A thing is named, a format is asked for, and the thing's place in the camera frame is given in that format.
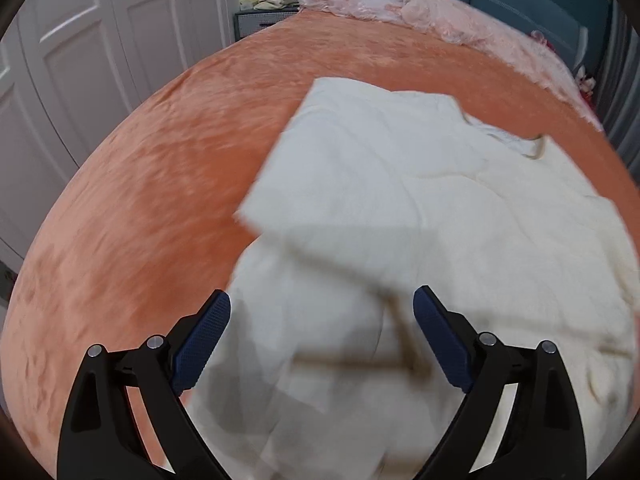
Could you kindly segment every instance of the white cloth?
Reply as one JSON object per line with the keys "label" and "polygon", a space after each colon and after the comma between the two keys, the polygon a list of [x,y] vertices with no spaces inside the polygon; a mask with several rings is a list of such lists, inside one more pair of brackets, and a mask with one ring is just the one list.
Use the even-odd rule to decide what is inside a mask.
{"label": "white cloth", "polygon": [[[590,470],[622,434],[638,262],[612,203],[552,140],[516,139],[450,96],[322,78],[239,218],[261,235],[236,265],[230,325],[188,405],[235,478],[365,479],[381,463],[408,463],[383,476],[412,478],[462,399],[413,320],[421,285],[506,344],[558,344]],[[301,351],[402,361],[389,297],[430,376],[292,364]],[[478,465],[509,411],[505,396]]]}

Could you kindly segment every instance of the wrinkled fabric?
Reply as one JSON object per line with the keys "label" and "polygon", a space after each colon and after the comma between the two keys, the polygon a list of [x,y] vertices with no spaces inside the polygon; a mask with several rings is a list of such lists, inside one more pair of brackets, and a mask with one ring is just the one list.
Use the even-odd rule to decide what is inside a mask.
{"label": "wrinkled fabric", "polygon": [[[304,10],[151,96],[82,165],[43,222],[12,295],[0,368],[20,436],[50,474],[86,349],[95,342],[110,351],[135,348],[227,287],[255,239],[233,214],[322,76],[449,94],[484,123],[553,137],[616,203],[640,243],[636,186],[602,134],[566,103],[475,50],[389,23]],[[142,437],[161,464],[132,392]]]}
{"label": "wrinkled fabric", "polygon": [[396,23],[435,34],[500,59],[602,131],[562,60],[548,48],[509,25],[460,0],[298,0],[307,9]]}
{"label": "wrinkled fabric", "polygon": [[[412,322],[425,284],[479,332],[558,345],[588,470],[600,465],[626,429],[638,261],[615,207],[540,141],[531,155],[450,96],[316,80],[238,211],[260,237],[236,265],[235,323],[188,407],[223,466],[351,480],[411,456],[412,478],[462,397]],[[389,298],[405,336],[385,323]],[[510,411],[500,407],[477,466]],[[238,424],[231,440],[223,420]]]}

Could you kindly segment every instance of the bed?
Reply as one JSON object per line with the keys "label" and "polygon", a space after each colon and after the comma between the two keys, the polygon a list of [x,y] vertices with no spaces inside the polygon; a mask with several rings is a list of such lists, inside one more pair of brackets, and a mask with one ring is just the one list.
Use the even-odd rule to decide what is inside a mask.
{"label": "bed", "polygon": [[[303,10],[156,92],[85,162],[40,228],[0,355],[14,424],[51,474],[83,353],[95,342],[110,351],[137,347],[227,286],[255,239],[234,213],[313,81],[326,76],[449,94],[485,123],[525,138],[550,135],[613,201],[640,246],[638,190],[601,131],[574,107],[467,46]],[[137,392],[132,405],[161,464]]]}

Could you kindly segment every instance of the nightstand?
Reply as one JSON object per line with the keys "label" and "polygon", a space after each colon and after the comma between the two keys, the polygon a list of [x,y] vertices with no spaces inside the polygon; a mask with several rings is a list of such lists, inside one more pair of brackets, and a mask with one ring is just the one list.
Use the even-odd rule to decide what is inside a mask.
{"label": "nightstand", "polygon": [[297,7],[285,7],[278,10],[240,10],[234,14],[234,33],[236,41],[250,36],[254,32],[275,25],[298,12]]}

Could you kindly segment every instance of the blue gripper pad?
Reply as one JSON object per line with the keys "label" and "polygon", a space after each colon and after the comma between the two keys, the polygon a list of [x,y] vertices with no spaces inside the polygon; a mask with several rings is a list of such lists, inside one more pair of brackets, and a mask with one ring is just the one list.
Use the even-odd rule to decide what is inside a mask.
{"label": "blue gripper pad", "polygon": [[469,393],[474,380],[466,347],[422,288],[414,294],[414,316],[449,383]]}
{"label": "blue gripper pad", "polygon": [[171,388],[177,396],[196,385],[230,317],[231,301],[220,292],[174,355]]}

